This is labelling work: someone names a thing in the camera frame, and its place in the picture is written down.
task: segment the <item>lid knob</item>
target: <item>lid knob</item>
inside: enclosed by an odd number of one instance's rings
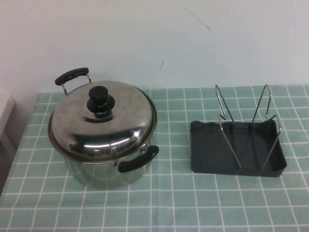
[[[108,90],[104,86],[95,86],[90,89],[89,97],[95,105],[103,106],[107,101]]]
[[[104,86],[95,86],[91,88],[89,97],[87,108],[92,113],[108,112],[115,106],[114,98],[108,94],[108,90]]]

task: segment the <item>grid pattern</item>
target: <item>grid pattern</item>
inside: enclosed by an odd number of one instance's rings
[[[263,87],[221,88],[235,121],[250,121]],[[0,197],[0,232],[309,231],[309,86],[273,86],[288,166],[279,178],[195,174],[190,122],[217,121],[214,88],[152,89],[160,153],[130,186],[79,184],[47,138],[63,93],[39,94]],[[265,120],[267,94],[256,121]]]

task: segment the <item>black handle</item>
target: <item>black handle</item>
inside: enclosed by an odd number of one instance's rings
[[[73,69],[71,71],[68,71],[64,74],[62,74],[60,77],[58,77],[55,80],[55,84],[57,86],[60,86],[64,83],[66,83],[67,81],[70,81],[78,76],[86,76],[89,73],[89,69],[88,68],[79,68],[79,69]]]
[[[130,161],[120,162],[120,164],[118,165],[118,171],[120,173],[127,173],[127,172],[131,172],[135,169],[138,169],[138,168],[146,165],[150,161],[152,161],[152,159],[158,153],[159,153],[159,147],[158,146],[154,146],[154,145],[149,146],[147,148],[147,151],[144,154],[137,156],[135,159],[130,160]]]

